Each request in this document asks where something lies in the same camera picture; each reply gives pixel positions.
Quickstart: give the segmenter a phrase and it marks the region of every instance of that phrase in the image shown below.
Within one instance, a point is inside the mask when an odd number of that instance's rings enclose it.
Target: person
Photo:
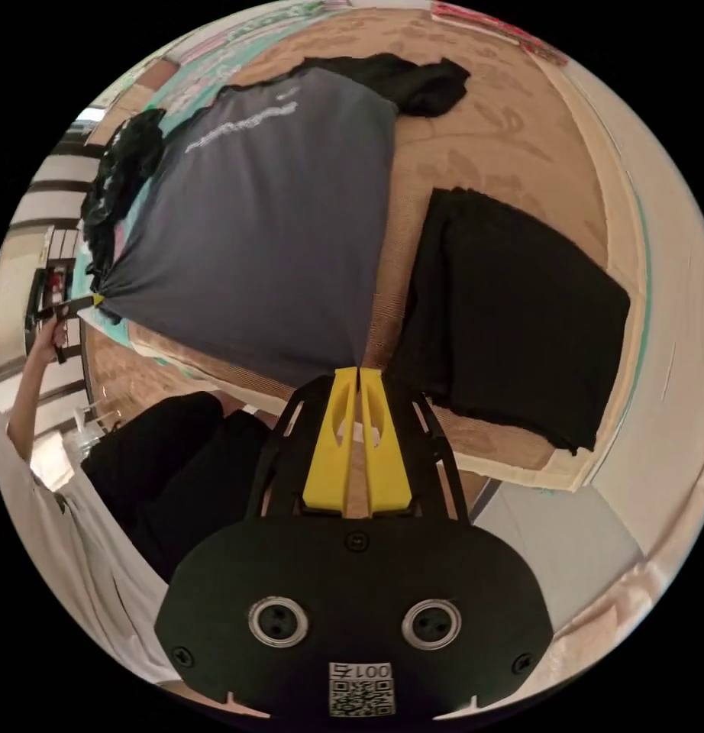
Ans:
[[[65,340],[66,322],[44,324],[13,409],[0,414],[0,490],[44,581],[93,641],[182,694],[153,624],[181,559],[244,517],[270,429],[223,392],[169,397],[104,436],[51,492],[29,463],[40,386]]]

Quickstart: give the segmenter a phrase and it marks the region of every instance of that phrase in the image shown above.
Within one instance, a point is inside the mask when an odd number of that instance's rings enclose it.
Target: gray t-shirt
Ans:
[[[291,386],[360,364],[396,115],[316,68],[223,94],[166,152],[106,306]]]

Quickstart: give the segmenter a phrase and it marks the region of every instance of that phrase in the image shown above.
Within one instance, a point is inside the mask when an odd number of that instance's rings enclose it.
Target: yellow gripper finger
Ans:
[[[360,369],[360,394],[370,515],[405,511],[411,504],[411,487],[380,371]],[[373,426],[379,432],[377,445]]]
[[[350,480],[356,396],[357,368],[338,369],[304,487],[303,501],[307,509],[344,514]],[[344,433],[341,441],[337,441],[342,422]]]

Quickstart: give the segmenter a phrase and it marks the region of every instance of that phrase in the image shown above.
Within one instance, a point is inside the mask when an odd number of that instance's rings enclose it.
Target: tan bedspread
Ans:
[[[446,56],[471,77],[466,97],[449,114],[430,120],[401,117],[397,123],[389,220],[365,358],[370,367],[384,367],[396,345],[433,187],[484,192],[548,223],[599,265],[606,268],[609,260],[602,189],[579,126],[541,64],[507,41],[436,23],[423,11],[351,11],[282,40],[232,81],[267,79],[304,57],[364,57],[382,51],[416,63]],[[219,383],[282,400],[291,393],[139,325],[131,324],[129,334],[142,353],[161,354]],[[554,454],[545,439],[443,410],[438,415],[459,456],[513,467],[523,480],[549,485],[546,476],[539,480]]]

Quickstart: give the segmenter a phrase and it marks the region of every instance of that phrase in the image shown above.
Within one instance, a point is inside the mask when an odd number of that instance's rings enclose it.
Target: screw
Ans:
[[[350,532],[344,539],[344,545],[352,552],[364,552],[370,544],[370,538],[364,532]]]
[[[532,667],[533,659],[532,654],[521,654],[512,663],[512,672],[514,674],[523,674],[524,672],[527,672]]]
[[[171,650],[171,656],[174,657],[174,661],[182,667],[194,666],[194,657],[189,649],[185,649],[184,647],[175,647]]]

